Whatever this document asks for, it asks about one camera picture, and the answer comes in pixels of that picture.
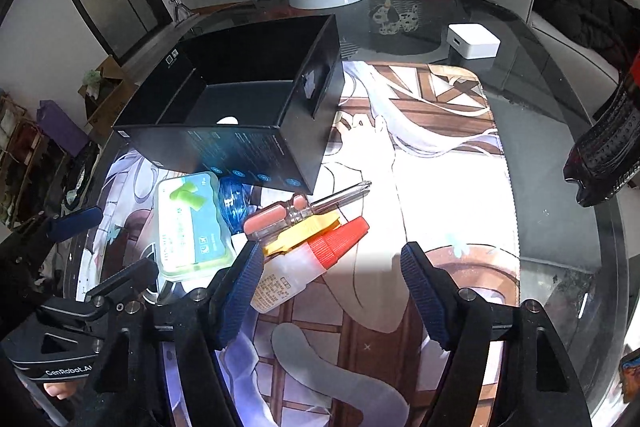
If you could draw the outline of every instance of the metal bolt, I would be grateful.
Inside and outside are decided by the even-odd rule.
[[[202,301],[206,296],[207,296],[206,288],[196,288],[189,292],[189,298],[195,302]]]
[[[458,295],[468,302],[471,302],[476,299],[476,292],[474,292],[471,288],[460,288],[458,291]]]
[[[126,311],[129,315],[133,315],[137,313],[142,308],[142,304],[139,301],[131,301],[128,302],[126,306],[124,306],[124,311]]]
[[[533,299],[527,299],[526,301],[524,301],[524,307],[531,313],[540,313],[542,304],[540,304],[538,301],[534,301]]]

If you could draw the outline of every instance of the black box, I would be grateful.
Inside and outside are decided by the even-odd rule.
[[[311,194],[343,87],[334,15],[249,24],[179,42],[113,128],[158,167]]]

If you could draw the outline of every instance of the white sofa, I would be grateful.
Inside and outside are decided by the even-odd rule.
[[[571,84],[591,116],[609,98],[618,84],[618,70],[595,51],[566,38],[533,12],[534,0],[489,0],[521,17],[538,37]]]

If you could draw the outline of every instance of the red bottle cap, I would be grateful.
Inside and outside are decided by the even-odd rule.
[[[360,216],[331,232],[312,239],[308,245],[320,264],[328,270],[338,262],[340,257],[355,247],[368,231],[369,223]]]

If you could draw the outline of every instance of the white small box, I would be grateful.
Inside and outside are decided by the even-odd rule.
[[[465,58],[491,58],[500,39],[481,24],[450,24],[447,42]]]

